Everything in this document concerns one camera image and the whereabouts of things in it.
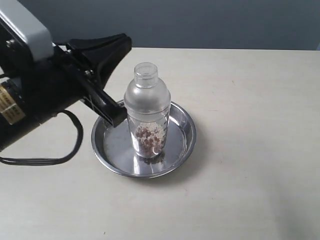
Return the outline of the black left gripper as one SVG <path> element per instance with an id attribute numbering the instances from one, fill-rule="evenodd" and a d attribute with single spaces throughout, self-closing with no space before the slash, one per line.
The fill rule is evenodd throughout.
<path id="1" fill-rule="evenodd" d="M 1 40 L 0 66 L 8 78 L 0 85 L 1 125 L 39 125 L 80 99 L 114 128 L 127 118 L 126 108 L 103 89 L 132 39 L 125 33 L 73 38 L 66 48 L 71 53 L 56 45 L 51 57 L 35 62 L 26 44 Z"/>

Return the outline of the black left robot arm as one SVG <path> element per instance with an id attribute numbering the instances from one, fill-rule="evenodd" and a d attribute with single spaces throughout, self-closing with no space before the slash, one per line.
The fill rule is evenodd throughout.
<path id="1" fill-rule="evenodd" d="M 81 100 L 113 127 L 126 117 L 124 107 L 104 88 L 132 39 L 122 33 L 96 39 L 71 39 L 66 50 L 33 62 L 22 45 L 0 48 L 6 80 L 0 85 L 0 147 L 5 149 Z"/>

